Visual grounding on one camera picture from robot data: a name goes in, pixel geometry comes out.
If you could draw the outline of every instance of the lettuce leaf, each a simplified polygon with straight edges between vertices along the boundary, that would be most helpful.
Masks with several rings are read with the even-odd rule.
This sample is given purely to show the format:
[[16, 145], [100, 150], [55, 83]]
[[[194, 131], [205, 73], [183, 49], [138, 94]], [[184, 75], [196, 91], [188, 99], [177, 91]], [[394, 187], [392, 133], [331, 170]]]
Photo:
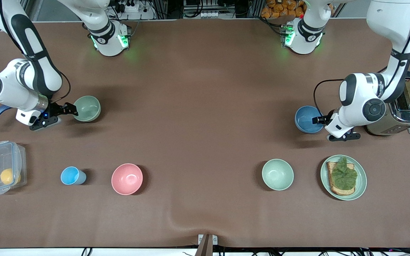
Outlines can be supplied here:
[[357, 172], [347, 167], [346, 157], [343, 157], [333, 169], [332, 180], [335, 187], [343, 191], [348, 191], [355, 187]]

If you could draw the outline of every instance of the blue cup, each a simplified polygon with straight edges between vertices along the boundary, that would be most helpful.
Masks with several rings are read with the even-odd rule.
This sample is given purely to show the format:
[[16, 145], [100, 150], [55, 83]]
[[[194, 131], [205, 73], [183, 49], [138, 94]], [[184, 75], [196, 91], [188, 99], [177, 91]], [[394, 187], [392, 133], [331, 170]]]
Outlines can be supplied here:
[[86, 174], [77, 167], [67, 167], [61, 173], [61, 182], [64, 185], [80, 185], [86, 180]]
[[312, 119], [320, 117], [321, 114], [317, 108], [312, 106], [303, 106], [295, 113], [295, 125], [303, 133], [317, 133], [324, 127], [320, 123], [312, 123]]

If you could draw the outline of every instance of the toasted bread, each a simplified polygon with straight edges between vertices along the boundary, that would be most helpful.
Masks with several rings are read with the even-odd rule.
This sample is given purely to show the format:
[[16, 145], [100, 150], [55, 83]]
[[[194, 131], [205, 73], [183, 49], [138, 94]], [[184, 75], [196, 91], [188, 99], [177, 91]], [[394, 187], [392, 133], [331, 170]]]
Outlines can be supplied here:
[[[339, 195], [339, 196], [348, 196], [350, 194], [353, 194], [355, 192], [355, 186], [352, 189], [348, 190], [348, 191], [343, 191], [343, 190], [340, 190], [339, 188], [335, 187], [335, 184], [333, 183], [333, 180], [332, 180], [332, 172], [333, 172], [333, 169], [335, 168], [336, 165], [337, 165], [337, 162], [327, 162], [328, 182], [330, 183], [331, 191], [333, 193]], [[348, 163], [347, 167], [349, 169], [353, 170], [353, 164]]]

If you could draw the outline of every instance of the green led light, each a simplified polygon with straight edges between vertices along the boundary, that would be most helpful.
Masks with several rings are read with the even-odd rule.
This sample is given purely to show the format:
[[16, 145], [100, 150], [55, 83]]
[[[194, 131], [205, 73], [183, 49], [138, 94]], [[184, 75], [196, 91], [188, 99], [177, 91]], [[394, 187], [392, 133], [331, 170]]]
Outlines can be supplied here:
[[290, 46], [292, 44], [293, 38], [295, 37], [295, 31], [292, 31], [292, 34], [286, 37], [286, 42], [285, 44], [287, 46]]
[[323, 33], [320, 33], [320, 36], [319, 36], [319, 38], [317, 39], [317, 44], [316, 44], [316, 46], [318, 46], [318, 45], [320, 44], [320, 39], [322, 38], [322, 35], [323, 35]]
[[126, 48], [129, 45], [129, 43], [127, 42], [127, 37], [126, 36], [118, 35], [118, 39], [120, 40], [121, 46], [123, 48]]
[[91, 36], [91, 40], [93, 41], [93, 43], [94, 43], [94, 48], [98, 48], [98, 45], [96, 44], [96, 41], [94, 40], [94, 38], [93, 38], [93, 36]]

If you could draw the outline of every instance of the blue bowl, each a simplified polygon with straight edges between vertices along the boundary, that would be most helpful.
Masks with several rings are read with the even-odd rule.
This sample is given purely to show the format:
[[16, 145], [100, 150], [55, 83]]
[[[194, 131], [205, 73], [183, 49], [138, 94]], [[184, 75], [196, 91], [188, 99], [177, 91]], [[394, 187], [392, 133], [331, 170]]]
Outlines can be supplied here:
[[303, 133], [317, 133], [324, 126], [320, 123], [313, 124], [312, 119], [321, 116], [317, 108], [303, 106], [295, 113], [295, 125]]

